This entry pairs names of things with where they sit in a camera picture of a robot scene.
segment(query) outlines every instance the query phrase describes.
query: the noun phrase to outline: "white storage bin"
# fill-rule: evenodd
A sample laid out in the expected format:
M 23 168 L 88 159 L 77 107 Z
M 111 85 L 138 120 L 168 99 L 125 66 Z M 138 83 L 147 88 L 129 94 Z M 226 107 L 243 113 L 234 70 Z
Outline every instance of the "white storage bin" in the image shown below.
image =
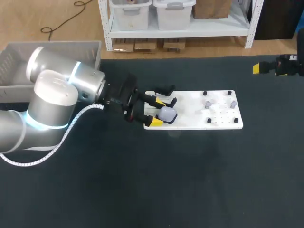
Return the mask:
M 159 30 L 182 30 L 190 24 L 196 0 L 153 0 L 157 8 Z
M 149 25 L 152 0 L 110 0 L 120 30 L 145 30 Z

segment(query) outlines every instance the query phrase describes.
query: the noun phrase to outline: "black mat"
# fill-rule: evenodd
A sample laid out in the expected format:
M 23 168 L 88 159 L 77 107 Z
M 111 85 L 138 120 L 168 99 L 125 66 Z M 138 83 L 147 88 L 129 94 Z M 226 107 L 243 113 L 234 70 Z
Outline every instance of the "black mat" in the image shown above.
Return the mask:
M 273 59 L 103 60 L 113 80 L 132 72 L 143 90 L 233 89 L 244 128 L 172 138 L 90 111 L 42 165 L 0 160 L 0 227 L 302 228 L 304 78 L 252 75 Z

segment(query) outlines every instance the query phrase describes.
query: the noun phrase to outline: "wooden floor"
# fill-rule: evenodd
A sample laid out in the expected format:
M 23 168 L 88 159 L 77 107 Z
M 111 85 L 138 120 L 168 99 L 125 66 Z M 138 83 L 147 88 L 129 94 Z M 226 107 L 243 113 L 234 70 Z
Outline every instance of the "wooden floor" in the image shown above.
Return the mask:
M 73 6 L 76 0 L 1 0 L 0 1 L 0 50 L 11 41 L 46 41 L 48 34 L 42 27 L 56 28 L 82 7 Z M 52 36 L 57 40 L 104 40 L 98 8 L 93 0 L 86 10 L 72 19 Z M 182 54 L 157 52 L 156 54 L 114 53 L 102 50 L 102 58 L 175 58 L 220 57 L 295 54 L 296 39 L 255 41 L 252 49 L 244 49 L 245 38 L 193 38 L 187 40 Z

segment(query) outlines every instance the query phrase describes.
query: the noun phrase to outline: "white board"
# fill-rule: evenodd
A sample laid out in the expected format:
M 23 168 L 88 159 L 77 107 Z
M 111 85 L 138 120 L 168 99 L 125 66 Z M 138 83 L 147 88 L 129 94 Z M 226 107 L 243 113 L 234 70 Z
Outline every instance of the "white board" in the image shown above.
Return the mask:
M 178 116 L 173 124 L 164 123 L 160 127 L 146 127 L 147 130 L 231 130 L 242 129 L 243 121 L 238 106 L 236 93 L 231 90 L 206 91 L 174 91 L 171 96 L 162 96 L 155 94 L 154 91 L 147 91 L 148 95 L 156 95 L 160 100 L 170 103 L 173 98 L 177 98 L 174 109 Z M 209 109 L 206 109 L 206 102 L 212 103 Z M 236 101 L 237 106 L 232 109 L 231 103 Z M 156 116 L 158 109 L 144 105 L 144 114 Z

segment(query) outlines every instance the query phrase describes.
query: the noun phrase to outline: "cable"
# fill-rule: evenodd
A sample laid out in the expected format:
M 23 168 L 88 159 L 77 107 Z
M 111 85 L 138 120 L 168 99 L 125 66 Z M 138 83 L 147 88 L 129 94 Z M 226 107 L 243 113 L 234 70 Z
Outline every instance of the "cable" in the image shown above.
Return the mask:
M 65 22 L 63 22 L 61 25 L 59 25 L 59 26 L 58 26 L 57 28 L 55 28 L 55 29 L 52 29 L 52 28 L 50 28 L 50 27 L 43 27 L 42 29 L 40 29 L 40 32 L 42 32 L 42 33 L 49 33 L 48 40 L 51 41 L 51 37 L 52 37 L 52 34 L 53 34 L 54 31 L 56 31 L 56 30 L 59 29 L 61 26 L 63 26 L 64 24 L 66 24 L 68 21 L 70 21 L 71 19 L 77 17 L 79 14 L 81 14 L 83 11 L 85 11 L 86 5 L 87 5 L 88 3 L 90 3 L 90 2 L 92 2 L 92 1 L 93 1 L 93 0 L 90 0 L 90 1 L 88 1 L 88 2 L 83 2 L 83 1 L 76 1 L 76 2 L 74 2 L 74 6 L 84 6 L 83 9 L 82 9 L 79 13 L 77 13 L 77 14 L 75 14 L 74 16 L 72 16 L 71 18 L 67 19 Z
M 34 161 L 34 162 L 29 162 L 29 163 L 20 163 L 20 162 L 15 162 L 15 161 L 12 161 L 10 159 L 8 159 L 4 154 L 0 154 L 0 157 L 6 161 L 7 163 L 11 164 L 11 165 L 14 165 L 14 166 L 20 166 L 20 167 L 30 167 L 30 166 L 35 166 L 35 165 L 39 165 L 41 164 L 42 162 L 45 162 L 47 159 L 50 158 L 50 156 L 52 156 L 59 148 L 60 146 L 63 144 L 63 142 L 65 141 L 65 139 L 67 138 L 68 134 L 70 133 L 70 131 L 72 130 L 72 128 L 74 127 L 74 124 L 77 122 L 77 120 L 81 117 L 81 115 L 83 113 L 85 113 L 86 111 L 90 110 L 90 109 L 93 109 L 93 108 L 97 108 L 97 109 L 101 109 L 103 110 L 104 109 L 104 106 L 101 105 L 101 104 L 92 104 L 92 105 L 89 105 L 87 107 L 85 107 L 84 109 L 82 109 L 76 116 L 75 118 L 73 119 L 72 123 L 70 124 L 70 126 L 68 127 L 66 133 L 64 134 L 61 142 L 58 144 L 58 146 L 56 148 L 54 148 L 50 153 L 48 153 L 46 156 L 44 156 L 43 158 L 37 160 L 37 161 Z

